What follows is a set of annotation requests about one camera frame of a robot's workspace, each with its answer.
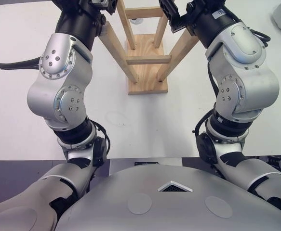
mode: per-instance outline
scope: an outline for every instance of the wooden frame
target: wooden frame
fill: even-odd
[[[129,94],[167,93],[167,76],[199,41],[185,30],[169,55],[164,55],[162,38],[168,23],[160,7],[125,8],[118,0],[117,10],[128,44],[127,54],[109,22],[99,36],[128,78]],[[131,18],[159,17],[155,34],[134,35]]]

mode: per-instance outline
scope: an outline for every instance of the wooden base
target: wooden base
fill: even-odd
[[[164,55],[163,43],[159,48],[154,48],[155,34],[134,35],[136,49],[132,50],[129,42],[127,56]],[[132,65],[137,73],[137,83],[129,82],[129,95],[167,93],[167,79],[163,82],[157,80],[157,72],[162,64]]]

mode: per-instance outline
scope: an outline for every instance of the wooden post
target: wooden post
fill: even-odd
[[[118,65],[122,68],[123,72],[132,83],[137,82],[137,73],[133,66],[128,65],[126,62],[126,54],[122,47],[117,35],[113,31],[110,23],[107,21],[102,28],[101,35],[99,36],[102,43],[105,45],[110,54],[114,57]]]
[[[126,17],[125,6],[124,6],[123,0],[118,0],[117,10],[118,10],[118,14],[119,14],[119,17],[121,19],[121,23],[123,25],[127,40],[130,44],[130,47],[132,49],[136,49],[135,38],[134,38],[134,35],[133,35],[133,32],[132,32],[130,21]]]
[[[164,81],[198,41],[199,39],[197,36],[191,36],[189,31],[185,29],[178,42],[170,52],[170,55],[172,56],[171,61],[160,67],[157,73],[157,79],[159,81]]]
[[[164,36],[167,23],[168,23],[168,18],[166,17],[165,14],[163,14],[163,16],[160,17],[158,28],[156,29],[156,33],[154,36],[154,44],[153,44],[154,48],[160,47],[161,39]]]

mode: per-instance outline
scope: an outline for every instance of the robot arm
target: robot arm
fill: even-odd
[[[21,194],[0,203],[0,230],[54,230],[61,215],[85,195],[109,151],[106,131],[88,118],[83,94],[92,78],[90,50],[106,22],[100,10],[112,14],[116,1],[53,2],[62,13],[43,55],[5,67],[38,66],[38,78],[27,95],[28,106],[58,136],[67,163],[53,167]],[[105,139],[97,136],[96,127]]]
[[[281,172],[242,154],[252,122],[279,94],[278,80],[266,64],[270,39],[250,30],[224,4],[225,0],[194,0],[180,16],[172,0],[160,0],[172,31],[186,27],[207,49],[216,103],[196,126],[197,148],[225,179],[281,209]],[[203,122],[206,132],[199,135]]]

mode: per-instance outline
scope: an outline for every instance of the white surface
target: white surface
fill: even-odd
[[[176,1],[184,13],[187,1]],[[281,0],[227,1],[247,26],[272,37],[267,62],[281,88],[281,31],[270,14]],[[158,1],[126,0],[126,7],[158,5]],[[0,6],[0,62],[40,56],[54,32],[60,11],[51,2]],[[105,12],[124,46],[125,35],[117,13]],[[154,33],[158,18],[132,25],[135,34]],[[182,31],[163,38],[167,54]],[[97,38],[93,48],[93,79],[85,92],[89,117],[102,124],[111,139],[109,158],[198,156],[192,133],[212,108],[214,93],[207,74],[205,49],[199,43],[168,76],[169,92],[127,95],[125,75]],[[55,134],[27,106],[27,91],[35,70],[0,70],[0,160],[63,159]],[[253,123],[245,155],[281,154],[281,90],[276,103]]]
[[[114,174],[121,170],[134,167],[135,162],[158,162],[160,165],[182,166],[182,158],[125,158],[111,159],[109,174]]]

